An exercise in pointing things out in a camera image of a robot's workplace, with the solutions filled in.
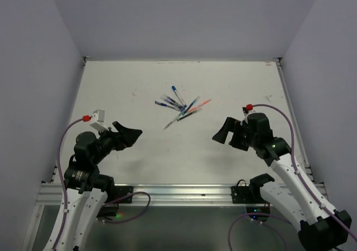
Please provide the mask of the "dark blue grip pen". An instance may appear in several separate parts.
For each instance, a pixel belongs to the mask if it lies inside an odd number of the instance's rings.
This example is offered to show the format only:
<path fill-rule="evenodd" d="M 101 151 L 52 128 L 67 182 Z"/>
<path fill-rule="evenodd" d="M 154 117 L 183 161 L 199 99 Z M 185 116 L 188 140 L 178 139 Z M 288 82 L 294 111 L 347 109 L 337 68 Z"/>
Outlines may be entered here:
<path fill-rule="evenodd" d="M 158 102 L 158 101 L 156 101 L 156 100 L 155 100 L 155 104 L 157 104 L 157 105 L 159 105 L 159 106 L 162 106 L 162 107 L 166 107 L 166 108 L 178 110 L 177 108 L 175 108 L 175 107 L 173 107 L 173 106 L 167 105 L 167 104 L 165 104 L 165 103 Z"/>

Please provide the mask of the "grey clear pen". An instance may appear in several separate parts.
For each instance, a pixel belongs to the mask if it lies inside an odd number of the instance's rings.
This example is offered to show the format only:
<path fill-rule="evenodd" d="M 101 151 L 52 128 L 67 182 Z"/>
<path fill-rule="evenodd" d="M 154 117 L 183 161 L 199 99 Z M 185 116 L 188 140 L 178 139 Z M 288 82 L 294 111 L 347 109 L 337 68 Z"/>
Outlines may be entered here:
<path fill-rule="evenodd" d="M 181 116 L 181 113 L 178 114 L 176 117 L 173 118 L 166 126 L 164 126 L 163 130 L 166 130 L 168 127 L 170 127 L 174 122 L 178 120 L 178 118 Z"/>

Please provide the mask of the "blue clear gel pen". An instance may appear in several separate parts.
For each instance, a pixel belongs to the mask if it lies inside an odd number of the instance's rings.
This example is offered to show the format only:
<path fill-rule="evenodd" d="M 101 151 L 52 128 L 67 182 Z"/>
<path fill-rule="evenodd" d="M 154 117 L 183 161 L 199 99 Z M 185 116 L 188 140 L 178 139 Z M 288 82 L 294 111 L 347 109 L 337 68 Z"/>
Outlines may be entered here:
<path fill-rule="evenodd" d="M 183 105 L 182 105 L 181 103 L 175 101 L 174 99 L 172 99 L 171 97 L 167 96 L 166 94 L 163 94 L 163 97 L 164 97 L 165 99 L 169 100 L 170 102 L 172 102 L 172 103 L 178 105 L 179 107 L 183 107 Z"/>

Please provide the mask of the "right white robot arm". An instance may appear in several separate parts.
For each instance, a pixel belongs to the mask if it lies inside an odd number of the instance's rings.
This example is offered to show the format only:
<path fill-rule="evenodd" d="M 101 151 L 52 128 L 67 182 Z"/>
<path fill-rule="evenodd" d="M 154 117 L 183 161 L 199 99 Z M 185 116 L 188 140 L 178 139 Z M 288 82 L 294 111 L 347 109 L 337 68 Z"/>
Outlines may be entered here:
<path fill-rule="evenodd" d="M 298 165 L 288 143 L 275 137 L 269 119 L 263 113 L 248 113 L 243 121 L 228 117 L 212 139 L 247 151 L 253 148 L 287 186 L 282 190 L 274 179 L 263 174 L 251 179 L 248 195 L 255 202 L 272 204 L 296 229 L 305 250 L 330 250 L 344 244 L 352 219 L 347 211 L 339 211 L 319 192 Z"/>

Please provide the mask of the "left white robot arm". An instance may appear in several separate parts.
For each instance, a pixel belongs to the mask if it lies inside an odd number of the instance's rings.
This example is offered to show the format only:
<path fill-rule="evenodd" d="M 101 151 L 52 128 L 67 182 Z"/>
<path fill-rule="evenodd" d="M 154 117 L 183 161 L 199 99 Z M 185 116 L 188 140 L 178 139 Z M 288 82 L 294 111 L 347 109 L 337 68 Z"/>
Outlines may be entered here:
<path fill-rule="evenodd" d="M 116 190 L 114 179 L 100 174 L 98 164 L 112 151 L 133 146 L 142 130 L 126 128 L 118 122 L 113 122 L 115 131 L 99 121 L 90 125 L 98 134 L 80 133 L 68 168 L 60 172 L 61 204 L 45 250 L 83 250 L 101 209 L 132 197 L 128 190 Z"/>

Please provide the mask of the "orange gel pen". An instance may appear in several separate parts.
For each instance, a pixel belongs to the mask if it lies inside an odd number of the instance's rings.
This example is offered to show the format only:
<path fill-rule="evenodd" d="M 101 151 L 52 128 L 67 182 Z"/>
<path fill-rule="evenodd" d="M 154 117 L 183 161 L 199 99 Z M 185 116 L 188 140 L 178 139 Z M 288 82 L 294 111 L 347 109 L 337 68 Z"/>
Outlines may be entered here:
<path fill-rule="evenodd" d="M 202 106 L 206 105 L 207 103 L 209 103 L 211 101 L 212 101 L 211 99 L 208 99 L 208 100 L 202 102 L 201 104 L 197 105 L 195 108 L 193 108 L 193 110 L 199 109 L 199 108 L 201 108 Z"/>

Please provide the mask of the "teal dark gel pen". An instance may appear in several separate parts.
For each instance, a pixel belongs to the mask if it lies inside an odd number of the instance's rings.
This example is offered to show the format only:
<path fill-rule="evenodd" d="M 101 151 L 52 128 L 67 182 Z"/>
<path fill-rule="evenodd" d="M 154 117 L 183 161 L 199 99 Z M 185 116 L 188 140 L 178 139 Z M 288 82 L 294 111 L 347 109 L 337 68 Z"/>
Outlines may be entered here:
<path fill-rule="evenodd" d="M 195 109 L 192 112 L 185 114 L 183 117 L 178 118 L 176 121 L 180 122 L 180 121 L 184 120 L 185 118 L 188 118 L 188 117 L 190 117 L 190 116 L 192 116 L 192 115 L 194 115 L 194 114 L 196 114 L 196 113 L 198 113 L 200 111 L 202 111 L 201 108 Z"/>

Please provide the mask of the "blue pen under orange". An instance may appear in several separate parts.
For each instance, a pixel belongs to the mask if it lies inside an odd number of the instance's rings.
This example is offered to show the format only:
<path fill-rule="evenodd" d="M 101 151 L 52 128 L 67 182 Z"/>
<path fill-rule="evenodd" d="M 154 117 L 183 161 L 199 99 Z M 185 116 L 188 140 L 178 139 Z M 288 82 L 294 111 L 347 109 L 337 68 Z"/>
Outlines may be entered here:
<path fill-rule="evenodd" d="M 185 115 L 199 99 L 200 99 L 200 96 L 197 96 L 197 97 L 189 104 L 189 106 L 182 112 L 182 116 Z"/>

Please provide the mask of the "blue cap marker pen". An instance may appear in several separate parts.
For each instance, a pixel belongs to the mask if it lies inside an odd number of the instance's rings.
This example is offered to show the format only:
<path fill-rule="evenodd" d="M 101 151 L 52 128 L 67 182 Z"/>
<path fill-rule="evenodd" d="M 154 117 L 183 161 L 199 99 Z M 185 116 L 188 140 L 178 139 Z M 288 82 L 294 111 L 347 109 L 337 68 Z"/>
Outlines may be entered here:
<path fill-rule="evenodd" d="M 178 98 L 180 104 L 181 104 L 184 108 L 186 108 L 187 105 L 186 105 L 186 103 L 185 103 L 183 97 L 181 96 L 181 94 L 179 93 L 179 91 L 176 89 L 175 86 L 172 86 L 172 90 L 173 90 L 173 92 L 175 93 L 175 95 L 177 96 L 177 98 Z"/>

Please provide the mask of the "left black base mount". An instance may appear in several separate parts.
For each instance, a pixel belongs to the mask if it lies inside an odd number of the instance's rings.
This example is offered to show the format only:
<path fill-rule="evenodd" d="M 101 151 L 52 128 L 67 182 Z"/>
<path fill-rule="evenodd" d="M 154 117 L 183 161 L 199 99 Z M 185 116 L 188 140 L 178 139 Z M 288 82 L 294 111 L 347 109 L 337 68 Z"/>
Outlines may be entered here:
<path fill-rule="evenodd" d="M 125 197 L 126 195 L 133 193 L 133 190 L 134 190 L 133 186 L 128 186 L 128 185 L 117 186 L 117 185 L 115 185 L 114 189 L 110 192 L 109 197 L 107 198 L 105 203 L 108 203 L 115 199 L 120 199 L 122 197 Z M 120 218 L 122 216 L 122 214 L 119 213 L 119 208 L 122 205 L 131 204 L 132 200 L 133 200 L 132 197 L 128 197 L 128 198 L 122 199 L 118 202 L 115 202 L 111 205 L 102 207 L 97 214 L 97 219 L 105 220 L 105 221 L 112 221 L 114 219 Z"/>

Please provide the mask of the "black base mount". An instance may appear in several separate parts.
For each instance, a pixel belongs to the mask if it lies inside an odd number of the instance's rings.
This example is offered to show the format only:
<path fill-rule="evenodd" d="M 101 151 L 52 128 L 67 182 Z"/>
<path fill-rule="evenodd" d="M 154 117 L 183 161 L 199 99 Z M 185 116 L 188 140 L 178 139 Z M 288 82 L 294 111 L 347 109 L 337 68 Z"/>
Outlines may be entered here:
<path fill-rule="evenodd" d="M 110 192 L 109 197 L 107 198 L 105 203 L 108 203 L 115 199 L 120 199 L 122 197 L 125 197 L 126 195 L 133 193 L 133 190 L 134 190 L 133 186 L 128 186 L 128 185 L 117 186 L 117 185 L 115 185 L 114 189 Z M 112 221 L 114 219 L 120 218 L 122 216 L 122 214 L 119 213 L 119 208 L 122 205 L 131 204 L 132 200 L 133 200 L 132 197 L 128 197 L 128 198 L 122 199 L 118 202 L 115 202 L 111 205 L 102 207 L 97 214 L 97 219 L 105 220 L 105 221 Z"/>
<path fill-rule="evenodd" d="M 262 223 L 268 220 L 267 216 L 261 216 L 258 213 L 270 214 L 270 203 L 263 200 L 259 195 L 256 196 L 245 180 L 239 180 L 235 185 L 230 187 L 230 190 L 232 203 L 244 204 L 246 212 L 250 213 L 249 217 L 251 219 L 261 221 Z"/>

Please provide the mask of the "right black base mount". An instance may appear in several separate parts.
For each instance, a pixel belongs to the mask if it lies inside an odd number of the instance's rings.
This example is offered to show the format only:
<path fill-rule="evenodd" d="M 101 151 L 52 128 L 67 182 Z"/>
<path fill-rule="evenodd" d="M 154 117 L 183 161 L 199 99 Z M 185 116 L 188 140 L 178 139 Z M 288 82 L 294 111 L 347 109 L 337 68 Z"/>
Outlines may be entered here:
<path fill-rule="evenodd" d="M 258 213 L 270 214 L 270 203 L 263 200 L 259 195 L 256 196 L 245 180 L 239 180 L 235 185 L 230 187 L 230 190 L 232 203 L 244 204 L 246 212 L 250 213 L 249 217 L 251 219 L 261 221 L 262 223 L 268 220 L 267 216 L 261 216 Z"/>

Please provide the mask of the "aluminium front rail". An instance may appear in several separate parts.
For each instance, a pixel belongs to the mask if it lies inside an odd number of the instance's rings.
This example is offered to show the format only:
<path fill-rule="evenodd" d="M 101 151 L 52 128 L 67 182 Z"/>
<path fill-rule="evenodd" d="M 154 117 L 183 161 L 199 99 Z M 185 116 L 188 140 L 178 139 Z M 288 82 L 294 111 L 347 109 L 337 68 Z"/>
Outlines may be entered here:
<path fill-rule="evenodd" d="M 133 186 L 133 192 L 145 192 L 151 197 L 149 206 L 153 207 L 238 207 L 244 204 L 233 204 L 231 200 L 230 187 L 233 184 L 222 185 L 153 185 L 153 184 L 129 184 Z M 101 199 L 107 199 L 104 192 L 93 189 L 92 192 L 84 192 L 79 195 L 76 191 L 67 192 L 67 200 L 73 203 L 79 196 L 81 202 L 86 202 L 88 198 L 89 205 L 99 203 Z M 138 194 L 132 197 L 132 203 L 124 206 L 146 206 L 148 197 L 145 194 Z M 35 200 L 35 206 L 62 205 L 62 187 L 58 183 L 41 184 L 40 190 Z"/>

